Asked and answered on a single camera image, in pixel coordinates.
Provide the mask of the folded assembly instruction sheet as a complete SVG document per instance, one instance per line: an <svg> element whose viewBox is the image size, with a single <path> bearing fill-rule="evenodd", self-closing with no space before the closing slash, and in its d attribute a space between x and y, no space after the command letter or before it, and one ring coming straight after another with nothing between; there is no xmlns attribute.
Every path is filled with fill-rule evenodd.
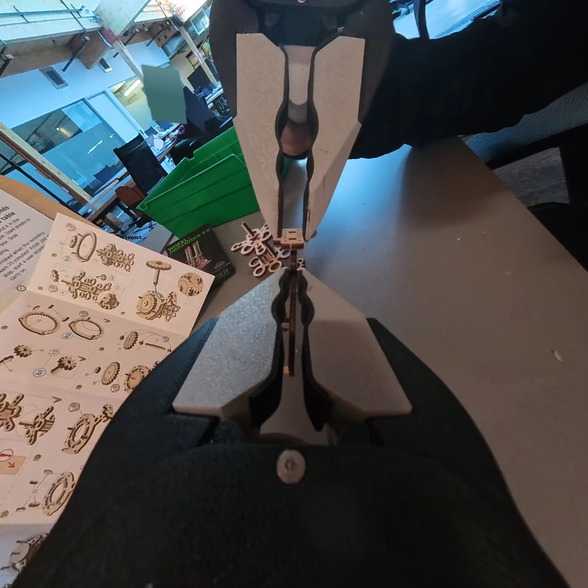
<svg viewBox="0 0 588 588"><path fill-rule="evenodd" d="M122 403L188 337L213 282L56 217L1 314L1 587L48 536Z"/></svg>

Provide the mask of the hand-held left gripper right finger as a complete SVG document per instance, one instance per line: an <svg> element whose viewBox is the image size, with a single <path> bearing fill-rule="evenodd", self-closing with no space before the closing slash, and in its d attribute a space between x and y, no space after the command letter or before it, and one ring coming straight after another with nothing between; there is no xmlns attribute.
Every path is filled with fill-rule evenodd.
<svg viewBox="0 0 588 588"><path fill-rule="evenodd" d="M367 318L307 270L298 274L306 412L316 430L408 415L412 405Z"/></svg>

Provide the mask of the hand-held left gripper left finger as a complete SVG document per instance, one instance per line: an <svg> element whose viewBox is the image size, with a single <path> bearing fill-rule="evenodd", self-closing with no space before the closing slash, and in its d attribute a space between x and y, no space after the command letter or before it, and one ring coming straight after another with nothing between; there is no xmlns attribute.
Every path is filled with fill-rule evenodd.
<svg viewBox="0 0 588 588"><path fill-rule="evenodd" d="M218 317L173 402L176 413L260 428L281 392L270 390L283 367L283 302L278 270Z"/></svg>

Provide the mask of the small wooden connector piece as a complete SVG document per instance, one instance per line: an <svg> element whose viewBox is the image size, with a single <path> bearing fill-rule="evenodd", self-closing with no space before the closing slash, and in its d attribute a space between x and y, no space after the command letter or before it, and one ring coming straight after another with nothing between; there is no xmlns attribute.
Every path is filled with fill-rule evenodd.
<svg viewBox="0 0 588 588"><path fill-rule="evenodd" d="M279 237L273 239L274 244L283 250L299 251L305 246L303 230L301 228L283 229Z"/></svg>

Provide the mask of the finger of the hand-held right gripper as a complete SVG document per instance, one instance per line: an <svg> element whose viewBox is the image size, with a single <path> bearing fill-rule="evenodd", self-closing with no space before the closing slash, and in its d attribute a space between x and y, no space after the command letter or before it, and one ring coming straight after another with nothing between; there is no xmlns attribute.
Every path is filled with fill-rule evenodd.
<svg viewBox="0 0 588 588"><path fill-rule="evenodd" d="M234 126L259 209L271 232L282 231L283 151L278 122L287 103L286 65L283 49L264 34L236 35Z"/></svg>
<svg viewBox="0 0 588 588"><path fill-rule="evenodd" d="M312 57L308 99L317 129L303 206L305 240L312 239L326 214L361 127L364 46L362 38L338 36Z"/></svg>

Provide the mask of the wooden railing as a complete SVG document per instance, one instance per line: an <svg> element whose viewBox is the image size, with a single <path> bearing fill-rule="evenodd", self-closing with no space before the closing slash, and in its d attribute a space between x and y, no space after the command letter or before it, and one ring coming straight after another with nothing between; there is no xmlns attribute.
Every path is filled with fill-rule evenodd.
<svg viewBox="0 0 588 588"><path fill-rule="evenodd" d="M82 205L91 201L90 195L2 122L1 141L30 163L41 175L53 181Z"/></svg>

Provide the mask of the white instruction board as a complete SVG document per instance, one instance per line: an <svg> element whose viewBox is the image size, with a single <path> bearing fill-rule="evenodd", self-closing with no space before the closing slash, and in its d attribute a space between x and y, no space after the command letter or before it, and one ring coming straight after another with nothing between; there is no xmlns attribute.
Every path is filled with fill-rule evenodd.
<svg viewBox="0 0 588 588"><path fill-rule="evenodd" d="M54 221L1 190L1 296L33 274Z"/></svg>

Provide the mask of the person's right hand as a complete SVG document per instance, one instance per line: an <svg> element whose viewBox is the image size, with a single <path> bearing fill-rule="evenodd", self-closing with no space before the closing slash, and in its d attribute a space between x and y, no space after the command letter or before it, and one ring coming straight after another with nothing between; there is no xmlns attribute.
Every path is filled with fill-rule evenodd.
<svg viewBox="0 0 588 588"><path fill-rule="evenodd" d="M305 159L312 146L312 133L310 125L287 119L282 131L282 151L285 156L293 159Z"/></svg>

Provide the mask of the round wooden frame part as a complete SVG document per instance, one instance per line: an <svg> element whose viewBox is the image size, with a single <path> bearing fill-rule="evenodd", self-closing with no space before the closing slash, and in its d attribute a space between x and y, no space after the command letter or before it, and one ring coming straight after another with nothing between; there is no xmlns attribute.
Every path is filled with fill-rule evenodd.
<svg viewBox="0 0 588 588"><path fill-rule="evenodd" d="M289 267L288 267L288 312L287 321L283 323L283 331L287 333L287 367L288 376L295 376L295 361L296 361L296 319L297 319L297 303L298 303L298 254L297 250L290 248L289 250Z"/></svg>

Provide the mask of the wooden flower-disc rod assembly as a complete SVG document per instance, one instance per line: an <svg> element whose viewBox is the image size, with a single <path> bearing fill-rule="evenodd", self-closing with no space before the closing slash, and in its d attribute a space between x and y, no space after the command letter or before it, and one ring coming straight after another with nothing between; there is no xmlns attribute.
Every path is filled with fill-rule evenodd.
<svg viewBox="0 0 588 588"><path fill-rule="evenodd" d="M246 237L234 243L231 246L231 252L239 252L242 256L249 258L248 266L252 269L254 277L263 277L289 267L289 250L283 250L274 244L274 236L268 224L252 229L243 222L241 227ZM306 268L304 258L299 256L300 251L297 251L298 270Z"/></svg>

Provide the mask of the black model kit box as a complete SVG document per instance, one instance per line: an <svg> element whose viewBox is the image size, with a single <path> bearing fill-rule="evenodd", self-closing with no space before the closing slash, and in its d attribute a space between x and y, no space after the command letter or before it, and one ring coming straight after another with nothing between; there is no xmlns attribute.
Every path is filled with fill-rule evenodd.
<svg viewBox="0 0 588 588"><path fill-rule="evenodd" d="M210 224L204 224L165 249L166 255L214 277L212 290L236 274L236 269L221 246Z"/></svg>

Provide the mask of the tan rounded wooden panel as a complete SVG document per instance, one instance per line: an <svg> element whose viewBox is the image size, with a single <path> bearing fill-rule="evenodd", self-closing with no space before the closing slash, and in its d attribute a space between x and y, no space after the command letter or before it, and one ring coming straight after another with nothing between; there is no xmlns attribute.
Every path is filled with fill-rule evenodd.
<svg viewBox="0 0 588 588"><path fill-rule="evenodd" d="M52 220L55 219L57 214L62 214L75 222L97 229L89 220L58 203L48 195L16 179L1 176L1 190Z"/></svg>

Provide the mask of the green plastic bin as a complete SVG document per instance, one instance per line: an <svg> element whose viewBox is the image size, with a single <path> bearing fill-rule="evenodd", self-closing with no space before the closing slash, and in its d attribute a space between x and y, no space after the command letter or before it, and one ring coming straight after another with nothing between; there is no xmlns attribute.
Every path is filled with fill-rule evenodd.
<svg viewBox="0 0 588 588"><path fill-rule="evenodd" d="M161 182L138 205L156 223L181 238L204 224L217 227L260 211L247 167L232 153L169 187Z"/></svg>
<svg viewBox="0 0 588 588"><path fill-rule="evenodd" d="M167 179L171 180L172 183L180 183L201 172L207 171L212 166L231 156L236 156L241 163L245 163L245 158L234 127L227 129L216 138L198 148L192 158L184 158L167 176Z"/></svg>

